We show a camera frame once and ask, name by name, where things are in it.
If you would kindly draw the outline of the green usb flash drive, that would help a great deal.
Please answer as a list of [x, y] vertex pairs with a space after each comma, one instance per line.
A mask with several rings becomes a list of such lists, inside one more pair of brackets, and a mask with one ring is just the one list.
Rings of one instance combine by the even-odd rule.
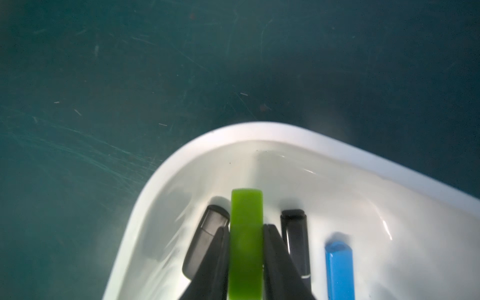
[[234, 189], [231, 194], [228, 297], [263, 297], [263, 193]]

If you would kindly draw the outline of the black capped usb drive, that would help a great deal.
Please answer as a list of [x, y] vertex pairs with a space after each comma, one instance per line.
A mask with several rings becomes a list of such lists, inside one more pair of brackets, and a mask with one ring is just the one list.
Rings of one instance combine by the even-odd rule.
[[311, 291], [308, 224], [303, 210], [287, 209], [281, 212], [281, 236], [297, 272]]

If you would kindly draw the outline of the blue usb flash drive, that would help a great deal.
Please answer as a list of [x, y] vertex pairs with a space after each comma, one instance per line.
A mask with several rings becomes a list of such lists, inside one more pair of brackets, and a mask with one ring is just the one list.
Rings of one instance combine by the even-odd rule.
[[355, 300], [353, 251], [342, 241], [325, 246], [329, 300]]

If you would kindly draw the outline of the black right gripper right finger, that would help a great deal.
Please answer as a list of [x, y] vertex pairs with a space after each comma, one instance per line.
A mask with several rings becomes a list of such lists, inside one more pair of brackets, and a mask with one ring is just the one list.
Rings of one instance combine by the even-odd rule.
[[313, 300], [277, 227], [263, 226], [264, 296], [267, 300]]

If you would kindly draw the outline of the black swivel usb drive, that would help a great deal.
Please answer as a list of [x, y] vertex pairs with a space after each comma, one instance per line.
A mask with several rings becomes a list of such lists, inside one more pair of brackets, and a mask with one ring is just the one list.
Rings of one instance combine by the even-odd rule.
[[183, 274], [193, 280], [220, 227], [228, 226], [230, 214], [218, 205], [209, 205], [197, 225], [182, 265]]

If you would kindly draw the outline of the white oval storage box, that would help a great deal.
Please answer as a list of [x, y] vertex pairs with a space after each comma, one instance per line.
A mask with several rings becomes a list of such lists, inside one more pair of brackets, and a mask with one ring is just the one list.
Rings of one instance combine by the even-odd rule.
[[275, 122], [208, 132], [172, 154], [141, 191], [109, 277], [106, 300], [176, 300], [181, 267], [210, 204], [231, 192], [264, 196], [264, 221], [307, 216], [311, 284], [328, 297], [325, 244], [353, 253], [358, 300], [477, 300], [480, 202], [416, 171], [322, 134]]

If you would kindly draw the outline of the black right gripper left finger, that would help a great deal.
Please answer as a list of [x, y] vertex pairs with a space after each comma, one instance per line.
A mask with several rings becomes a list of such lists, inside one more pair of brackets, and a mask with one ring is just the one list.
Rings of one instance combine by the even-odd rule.
[[217, 229], [206, 254], [180, 300], [226, 300], [230, 263], [230, 232]]

